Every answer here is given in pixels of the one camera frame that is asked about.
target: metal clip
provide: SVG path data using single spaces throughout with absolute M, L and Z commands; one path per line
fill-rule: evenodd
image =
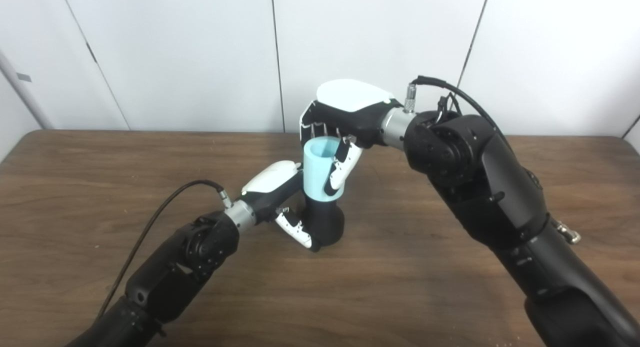
M 568 244 L 575 245 L 578 242 L 580 242 L 580 240 L 582 240 L 582 236 L 580 236 L 580 233 L 574 230 L 570 230 L 566 224 L 560 221 L 556 221 L 555 219 L 551 220 L 551 224 L 553 224 L 553 226 L 555 227 L 555 230 L 558 231 L 558 233 L 560 233 L 562 237 L 564 237 L 564 240 Z

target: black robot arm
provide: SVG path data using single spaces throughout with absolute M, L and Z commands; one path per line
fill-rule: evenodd
M 287 168 L 275 178 L 264 172 L 256 176 L 226 210 L 179 228 L 132 274 L 124 296 L 66 346 L 144 347 L 156 334 L 164 336 L 162 326 L 182 314 L 236 251 L 240 233 L 274 220 L 277 208 L 302 189 L 299 165 L 279 164 Z
M 421 81 L 446 88 L 434 78 L 414 83 Z M 638 322 L 571 250 L 579 235 L 551 217 L 540 182 L 491 119 L 424 112 L 400 138 L 410 167 L 426 174 L 525 293 L 526 313 L 547 346 L 640 347 Z
M 416 113 L 418 85 L 449 93 L 437 110 Z M 477 115 L 462 115 L 458 99 Z M 358 152 L 338 149 L 330 182 L 345 180 L 359 150 L 382 145 L 404 151 L 410 167 L 429 178 L 467 233 L 489 247 L 515 279 L 526 295 L 526 313 L 547 346 L 640 347 L 636 320 L 570 249 L 567 242 L 577 242 L 579 235 L 551 217 L 536 176 L 518 162 L 494 120 L 466 93 L 418 76 L 409 83 L 403 106 L 375 86 L 330 81 L 302 113 L 302 143 L 323 131 L 337 131 L 343 151 Z M 327 190 L 334 187 L 327 185 Z

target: wood grain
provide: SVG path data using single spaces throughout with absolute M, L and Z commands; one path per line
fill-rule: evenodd
M 612 137 L 510 137 L 574 250 L 640 317 L 640 157 Z M 135 238 L 178 186 L 236 196 L 296 135 L 38 131 L 0 164 L 0 344 L 63 346 L 92 322 Z M 340 200 L 345 233 L 310 253 L 274 224 L 242 236 L 153 346 L 540 347 L 523 294 L 391 148 L 366 151 Z M 206 187 L 167 208 L 132 270 L 220 208 Z

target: cable connector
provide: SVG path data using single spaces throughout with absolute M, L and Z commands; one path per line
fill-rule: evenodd
M 406 88 L 406 98 L 404 99 L 404 113 L 413 113 L 416 109 L 416 85 L 409 83 Z
M 220 190 L 220 192 L 218 192 L 217 194 L 220 196 L 220 199 L 222 200 L 222 204 L 224 205 L 225 210 L 229 210 L 234 206 L 234 203 L 231 202 L 231 198 L 229 198 L 229 195 L 224 189 Z
M 562 237 L 568 244 L 575 245 L 580 242 L 580 240 L 582 240 L 582 236 L 580 236 L 580 233 L 574 230 L 570 230 L 566 224 L 560 221 L 556 221 L 555 219 L 551 220 L 551 224 L 555 227 L 555 230 L 558 231 L 560 235 L 562 235 Z

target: white wall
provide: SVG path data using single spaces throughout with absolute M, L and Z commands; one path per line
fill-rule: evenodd
M 65 0 L 0 0 L 0 51 L 47 127 L 127 129 Z
M 289 132 L 331 79 L 400 101 L 418 74 L 457 83 L 484 2 L 68 1 L 0 0 L 0 52 L 48 126 Z M 637 1 L 488 0 L 461 88 L 506 133 L 621 137 L 640 114 Z
M 282 132 L 272 0 L 68 0 L 131 129 Z
M 458 82 L 484 0 L 274 0 L 286 131 L 329 80 L 353 78 L 404 102 L 417 75 Z M 418 91 L 436 108 L 441 91 Z
M 461 89 L 515 135 L 621 137 L 640 114 L 640 0 L 488 0 Z
M 40 126 L 0 71 L 0 162 L 27 133 Z
M 640 154 L 640 123 L 636 123 L 624 139 Z

